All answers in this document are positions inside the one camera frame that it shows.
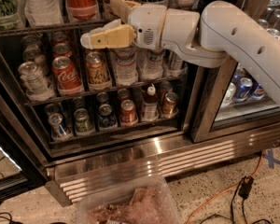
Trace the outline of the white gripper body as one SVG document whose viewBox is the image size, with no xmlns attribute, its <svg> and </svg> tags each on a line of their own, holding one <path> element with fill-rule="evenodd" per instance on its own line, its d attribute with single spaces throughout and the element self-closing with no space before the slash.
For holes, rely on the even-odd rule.
<svg viewBox="0 0 280 224">
<path fill-rule="evenodd" d="M 134 44 L 141 49 L 160 48 L 161 33 L 166 18 L 167 7 L 152 3 L 143 4 L 132 10 L 128 23 L 134 28 Z"/>
</svg>

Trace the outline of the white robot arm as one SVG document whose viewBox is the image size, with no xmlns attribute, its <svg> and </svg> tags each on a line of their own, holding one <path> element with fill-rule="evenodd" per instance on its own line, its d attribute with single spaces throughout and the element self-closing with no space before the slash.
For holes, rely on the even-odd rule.
<svg viewBox="0 0 280 224">
<path fill-rule="evenodd" d="M 119 17 L 80 38 L 85 49 L 168 49 L 182 60 L 215 68 L 240 63 L 280 107 L 280 41 L 238 7 L 224 1 L 201 14 L 163 5 L 110 0 Z"/>
</svg>

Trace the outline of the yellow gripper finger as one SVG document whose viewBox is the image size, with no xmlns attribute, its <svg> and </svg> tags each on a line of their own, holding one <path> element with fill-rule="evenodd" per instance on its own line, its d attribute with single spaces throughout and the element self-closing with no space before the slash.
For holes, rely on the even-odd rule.
<svg viewBox="0 0 280 224">
<path fill-rule="evenodd" d="M 140 4 L 130 0 L 110 0 L 110 7 L 115 15 L 121 18 L 124 23 L 128 22 L 128 17 L 132 10 Z"/>
<path fill-rule="evenodd" d="M 80 44 L 85 49 L 120 49 L 129 47 L 135 39 L 132 26 L 117 19 L 84 33 Z"/>
</svg>

